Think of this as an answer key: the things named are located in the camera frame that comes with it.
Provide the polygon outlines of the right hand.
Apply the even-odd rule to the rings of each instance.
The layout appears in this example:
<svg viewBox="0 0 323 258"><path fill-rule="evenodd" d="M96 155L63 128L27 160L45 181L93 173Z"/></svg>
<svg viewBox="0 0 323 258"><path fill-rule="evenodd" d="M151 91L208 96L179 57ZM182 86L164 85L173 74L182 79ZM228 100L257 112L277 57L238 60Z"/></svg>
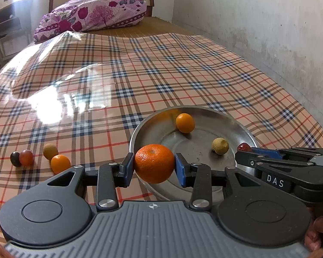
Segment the right hand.
<svg viewBox="0 0 323 258"><path fill-rule="evenodd" d="M312 222L304 237L304 245L311 251L310 258L323 257L322 241L319 237L321 233L323 233L323 216Z"/></svg>

